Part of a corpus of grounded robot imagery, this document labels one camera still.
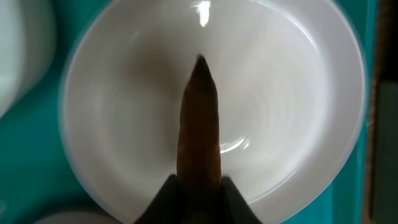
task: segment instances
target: tray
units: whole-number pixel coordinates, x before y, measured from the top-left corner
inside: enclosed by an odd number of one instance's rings
[[[54,0],[58,43],[44,79],[0,119],[0,224],[30,223],[63,208],[95,207],[65,158],[58,127],[60,81],[68,57],[110,0]],[[372,70],[376,0],[339,0]],[[361,223],[366,121],[337,178],[284,223]]]

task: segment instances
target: brown pointed object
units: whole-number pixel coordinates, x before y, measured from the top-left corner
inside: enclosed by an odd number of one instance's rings
[[[187,199],[195,203],[211,200],[220,189],[217,89],[201,55],[182,99],[177,177]]]

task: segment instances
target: dark tip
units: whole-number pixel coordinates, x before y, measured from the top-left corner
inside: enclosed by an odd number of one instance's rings
[[[206,63],[206,59],[202,55],[198,55],[197,63],[193,69],[191,78],[200,78],[202,80],[210,79],[210,69]]]

